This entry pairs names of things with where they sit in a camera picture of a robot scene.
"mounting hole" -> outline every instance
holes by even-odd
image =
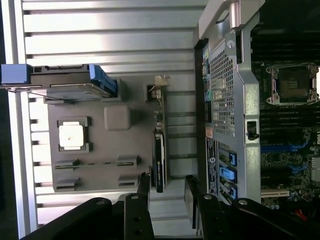
[[[102,201],[102,200],[96,202],[97,205],[103,205],[103,204],[105,204],[105,203],[106,203],[106,202],[105,202],[105,201]]]
[[[222,236],[223,235],[223,232],[221,230],[218,230],[215,232],[215,235],[217,236]]]
[[[142,230],[141,229],[137,229],[134,231],[134,235],[137,235],[137,236],[140,236],[142,233]]]

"motherboard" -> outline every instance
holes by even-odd
[[[307,221],[320,199],[319,68],[312,58],[303,59],[301,49],[290,50],[296,42],[255,40],[251,69],[259,82],[261,203]],[[286,52],[295,55],[283,58]]]

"circuit board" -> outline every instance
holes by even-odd
[[[260,87],[261,203],[303,209],[320,197],[318,67],[255,62],[252,72]]]

